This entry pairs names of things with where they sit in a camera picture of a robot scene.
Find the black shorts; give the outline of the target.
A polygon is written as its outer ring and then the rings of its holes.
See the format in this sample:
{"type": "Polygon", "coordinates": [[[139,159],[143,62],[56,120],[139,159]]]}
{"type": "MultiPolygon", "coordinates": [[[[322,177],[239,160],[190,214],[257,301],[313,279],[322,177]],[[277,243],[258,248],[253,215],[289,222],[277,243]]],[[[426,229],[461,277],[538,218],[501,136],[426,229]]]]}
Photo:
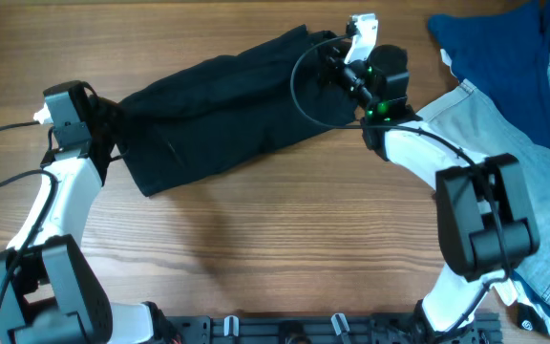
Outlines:
{"type": "Polygon", "coordinates": [[[299,26],[124,98],[124,161],[139,191],[150,197],[352,122],[356,101],[321,80],[312,49],[333,36],[299,26]]]}

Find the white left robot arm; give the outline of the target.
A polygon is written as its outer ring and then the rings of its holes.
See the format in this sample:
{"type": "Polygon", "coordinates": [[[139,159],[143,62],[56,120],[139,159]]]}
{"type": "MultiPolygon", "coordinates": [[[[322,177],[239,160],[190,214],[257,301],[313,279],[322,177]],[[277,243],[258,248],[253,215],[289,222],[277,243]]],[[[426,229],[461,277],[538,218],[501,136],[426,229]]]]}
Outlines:
{"type": "Polygon", "coordinates": [[[49,125],[42,179],[18,233],[0,251],[1,343],[150,343],[159,315],[112,303],[79,246],[112,152],[122,149],[117,104],[85,81],[44,92],[33,124],[49,125]]]}

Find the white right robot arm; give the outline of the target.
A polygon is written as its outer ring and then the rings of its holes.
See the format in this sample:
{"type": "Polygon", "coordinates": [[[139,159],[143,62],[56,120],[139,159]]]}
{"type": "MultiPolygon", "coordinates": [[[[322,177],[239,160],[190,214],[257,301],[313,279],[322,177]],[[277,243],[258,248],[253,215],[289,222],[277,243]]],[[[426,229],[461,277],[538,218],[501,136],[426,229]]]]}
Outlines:
{"type": "Polygon", "coordinates": [[[406,52],[393,45],[361,57],[337,38],[318,51],[327,81],[356,100],[365,115],[357,129],[367,148],[385,161],[410,154],[406,167],[430,175],[437,235],[445,266],[418,302],[407,330],[419,343],[451,340],[469,330],[490,288],[539,249],[528,188],[517,158],[505,153],[474,158],[419,122],[407,103],[406,52]]]}

